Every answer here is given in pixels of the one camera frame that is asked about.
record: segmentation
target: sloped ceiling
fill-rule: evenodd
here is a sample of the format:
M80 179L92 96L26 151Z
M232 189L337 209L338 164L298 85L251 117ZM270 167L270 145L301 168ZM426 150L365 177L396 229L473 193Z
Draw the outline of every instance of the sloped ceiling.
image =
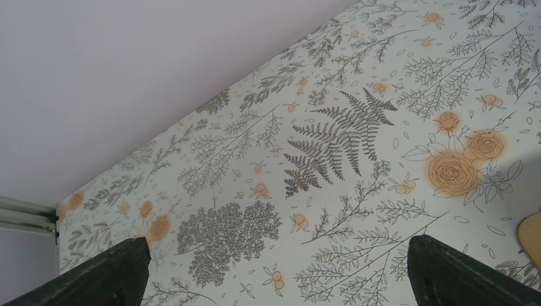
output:
M0 195L56 206L355 2L0 1Z

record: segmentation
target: leaf illustration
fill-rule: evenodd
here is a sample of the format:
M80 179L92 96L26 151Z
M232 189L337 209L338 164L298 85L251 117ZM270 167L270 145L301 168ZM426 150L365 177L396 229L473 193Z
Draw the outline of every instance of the leaf illustration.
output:
M451 197L453 197L452 194L450 194L450 193L444 191L444 190L441 189L441 188L437 188L437 189L434 191L433 196L438 197L438 198L451 198Z
M449 151L455 153L464 152L464 145L460 142L457 136L451 135L449 138Z
M487 228L489 229L489 231L493 232L494 234L497 234L497 235L500 235L500 236L505 236L504 232L500 231L499 229L495 228L494 226L487 225Z
M496 196L496 193L498 193L497 188L494 187L494 185L489 185L487 188L485 188L485 201L489 203L494 199Z
M430 155L432 155L433 157L438 157L441 155L441 153L447 152L447 148L441 143L437 143L437 142L429 143L427 147L428 147L428 150L430 151Z
M464 206L475 201L475 199L477 199L478 196L479 194L476 188L473 188L472 190L468 191L468 193L466 194L466 197L464 198Z
M407 161L425 161L430 158L430 152L421 152L419 149L413 149L408 151L402 158Z
M514 162L507 170L507 179L514 180L522 173L522 161Z

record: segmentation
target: wallpaper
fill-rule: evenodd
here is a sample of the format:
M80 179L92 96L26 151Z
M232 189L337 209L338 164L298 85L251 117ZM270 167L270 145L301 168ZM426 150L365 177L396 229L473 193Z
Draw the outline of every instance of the wallpaper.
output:
M426 233L541 290L538 2L360 1L60 203L62 271L146 237L143 305L413 306Z

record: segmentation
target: wall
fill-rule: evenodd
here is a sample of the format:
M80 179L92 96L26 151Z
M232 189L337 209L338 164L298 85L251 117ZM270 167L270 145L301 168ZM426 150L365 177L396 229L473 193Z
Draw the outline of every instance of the wall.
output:
M58 275L55 238L0 228L0 304Z
M0 1L0 194L55 206L354 2Z

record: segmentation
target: leafy branch illustration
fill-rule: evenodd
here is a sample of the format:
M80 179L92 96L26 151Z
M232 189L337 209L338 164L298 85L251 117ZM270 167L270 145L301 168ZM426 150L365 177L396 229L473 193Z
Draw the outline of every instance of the leafy branch illustration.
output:
M205 104L199 106L195 111L198 113L208 112L209 115L218 113L224 106L229 104L229 88L220 92L212 99L205 102Z
M346 21L340 21L335 18L331 19L305 36L298 43L282 51L280 59L291 61L297 54L297 49L303 48L308 50L308 57L315 60L314 67L323 67L326 60L331 57L331 52L336 45L342 42L343 27L352 21L354 19Z
M541 273L535 268L533 263L519 266L518 262L508 260L497 265L495 269L526 286L533 288L537 285L537 289L541 290Z
M269 148L274 145L279 131L280 119L274 115L275 106L263 116L255 111L244 112L240 119L224 128L229 137L203 136L191 143L191 151L196 154L196 160L201 164L199 167L189 167L181 171L177 181L183 188L194 197L199 191L207 186L216 186L226 174L229 162L234 157L237 160L244 158L248 150L257 147ZM263 132L254 139L252 128L261 120L267 118Z
M391 234L388 228L376 228L374 231L361 231L357 237L360 243L370 242L369 247L357 246L351 249L332 246L331 249L320 249L320 252L313 256L316 263L296 273L294 277L299 282L301 297L314 303L331 302L334 296L332 292L338 289L344 297L344 305L357 302L361 305L381 305L387 301L383 296L383 291L387 288L387 268L390 273L396 274L397 280L403 279L407 261L404 245L411 237L425 232L445 214L447 213L440 216L429 215L432 220L406 238L400 237L398 232ZM386 251L374 259L369 259L371 252L381 249ZM389 258L392 258L393 262L390 267L387 266ZM359 275L371 266L377 267L373 274L369 274L369 277Z
M274 205L255 202L244 211L236 203L205 211L200 208L179 227L177 255L194 252L189 267L197 286L220 286L231 261L259 258L265 249L264 238L278 239L282 225Z
M139 149L133 151L130 155L124 157L119 162L119 167L122 171L133 171L137 166L143 166L151 162L152 153L154 153L155 140L151 140Z
M354 75L363 74L362 64L368 55L374 50L374 57L378 59L378 62L383 62L385 58L386 49L394 43L395 37L418 30L404 31L398 34L388 36L383 39L377 39L376 36L370 36L367 39L361 38L352 43L352 48L355 50L351 55L340 55L332 60L333 63L339 64L341 67L335 73L328 73L321 77L316 86L321 87L319 90L314 90L308 96L308 104L310 105L322 105L325 103L327 94L329 93L328 87L332 87L335 84L336 87L342 88L347 84L347 73L349 70L353 71Z
M371 11L364 11L367 8L372 8ZM361 21L366 22L368 29L372 34L382 35L385 31L392 29L392 23L399 17L406 15L407 13L415 13L414 11L405 11L399 7L397 3L392 4L378 4L378 0L365 0L360 1L347 9L348 13L357 14L360 10L363 10L359 17ZM376 17L374 21L370 21L372 16L385 15L384 17Z
M507 4L516 4L522 8L528 6L536 6L538 0L468 0L468 4L460 5L458 8L461 12L460 19L470 17L468 20L468 29L476 29L482 24L491 28L496 24L502 24L505 22L503 15L496 10L498 5L505 6ZM472 16L472 14L477 11L480 12L478 15Z
M105 222L98 222L92 226L83 224L80 229L71 232L71 237L68 240L70 255L62 259L61 270L71 269L77 266L79 262L91 259L93 256L112 247L111 227L119 218L110 224Z
M351 108L339 106L313 110L314 113L321 113L334 120L332 124L321 122L306 127L294 126L293 130L302 136L308 136L312 140L288 140L288 143L299 149L304 155L284 156L297 169L285 170L291 178L285 180L286 197L289 198L299 189L307 191L310 186L321 188L317 172L325 181L333 184L329 172L344 180L342 171L343 159L347 159L356 174L360 175L359 149L372 161L377 160L374 139L379 125L393 126L385 114L385 110L396 111L390 102L383 102L376 99L370 92L364 89L366 100L360 101L355 96L346 92L340 92L348 99Z
M83 204L85 209L95 210L101 204L101 200L105 200L105 204L113 206L122 196L131 194L139 187L143 181L143 172L132 178L131 175L123 175L118 180L111 183L109 188L103 188L98 191L94 198L90 198Z
M352 199L347 194L340 196L342 208L335 221L330 225L330 229L328 229L330 214L326 208L323 208L323 214L320 216L321 221L314 227L312 238L302 244L313 242L322 237L327 237L329 242L337 242L337 238L345 241L348 236L353 234L353 228L350 226L350 223L354 218L363 221L367 216L374 213L372 210L361 208L360 205L367 200L369 195L373 197L379 194L383 187L385 187L386 182L378 179L388 176L389 172L390 166L388 161L375 162L374 170L370 176L373 181L368 182L366 186L364 185L364 181L358 182L355 186L355 193L357 194L355 198L356 204L351 203Z
M541 89L541 64L539 63L539 49L537 49L534 52L533 57L531 57L531 66L526 69L520 67L517 72L515 72L513 78L508 81L507 94L509 96L517 97L515 100L515 103L517 103L521 96L528 89L534 86Z
M404 67L406 76L415 75L415 82L427 87L416 91L403 91L397 104L407 105L409 111L415 112L425 120L445 106L452 109L461 105L464 97L470 91L468 81L473 77L478 77L479 80L487 78L492 72L492 67L496 65L494 63L496 58L491 56L494 52L490 51L489 47L514 31L519 25L501 35L493 35L489 31L477 31L469 35L466 42L458 44L448 51L453 56L467 55L465 57L456 59L432 59L430 57L425 59L421 57L419 60L408 62ZM480 42L489 39L494 40L486 47L481 48ZM444 74L446 68L453 64L458 64L458 66Z
M167 147L166 149L164 149L163 147L159 148L158 152L156 153L156 158L154 159L154 166L152 167L149 176L145 180L143 188L147 185L150 177L156 174L158 170L171 166L171 163L167 161L167 158L172 154L180 153L182 149L181 145L190 140L190 136L193 132L204 129L206 126L207 119L201 119L195 125L190 124L180 138L177 139L176 135L173 135L173 137L171 137L171 139L169 140L169 147Z
M205 298L217 305L216 302L208 296L190 291L188 282L184 282L178 277L171 277L170 285L167 288L164 288L159 282L152 282L152 288L154 294L147 295L143 298L141 306L161 306L172 300L175 300L175 305L182 306L189 302L195 302L198 298Z
M275 75L263 78L259 84L260 92L250 92L244 97L244 102L241 104L241 110L252 107L254 104L259 104L265 101L272 92L281 92L285 87L291 86L295 81L295 73L306 67L304 61L292 62L287 66L283 66Z

